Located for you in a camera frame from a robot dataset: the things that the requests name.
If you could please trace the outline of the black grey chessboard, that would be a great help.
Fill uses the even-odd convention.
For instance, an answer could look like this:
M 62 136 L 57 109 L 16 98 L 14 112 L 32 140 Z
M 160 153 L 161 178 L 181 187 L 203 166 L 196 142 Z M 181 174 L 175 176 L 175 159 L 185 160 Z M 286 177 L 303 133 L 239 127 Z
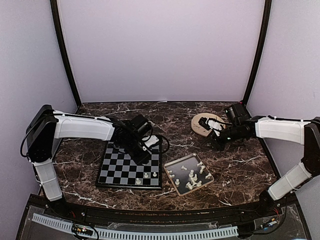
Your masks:
M 132 188 L 160 190 L 162 188 L 162 145 L 154 145 L 147 164 L 137 165 L 124 149 L 114 146 L 112 141 L 105 144 L 95 186 L 100 188 Z

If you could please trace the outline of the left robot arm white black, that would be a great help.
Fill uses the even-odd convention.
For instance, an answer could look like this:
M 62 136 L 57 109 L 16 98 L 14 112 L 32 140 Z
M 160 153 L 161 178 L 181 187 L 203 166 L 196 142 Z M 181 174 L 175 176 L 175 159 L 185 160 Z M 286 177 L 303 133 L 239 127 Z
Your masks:
M 35 170 L 51 210 L 60 218 L 71 213 L 53 165 L 53 147 L 56 140 L 91 139 L 111 141 L 124 149 L 137 164 L 143 164 L 152 154 L 152 147 L 160 140 L 153 134 L 149 120 L 139 114 L 131 120 L 105 116 L 87 116 L 54 110 L 45 104 L 26 129 L 20 145 L 20 155 Z

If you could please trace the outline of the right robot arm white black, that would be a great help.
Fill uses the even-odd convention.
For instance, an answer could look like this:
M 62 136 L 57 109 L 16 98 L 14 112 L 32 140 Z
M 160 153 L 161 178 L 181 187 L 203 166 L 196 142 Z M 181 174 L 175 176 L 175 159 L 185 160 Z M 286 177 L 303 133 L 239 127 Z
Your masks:
M 320 174 L 320 118 L 292 119 L 271 115 L 251 116 L 241 102 L 224 109 L 227 122 L 201 117 L 198 123 L 209 131 L 206 140 L 217 151 L 238 140 L 265 141 L 281 177 L 267 187 L 255 205 L 255 213 L 266 217 L 275 201 L 295 192 Z

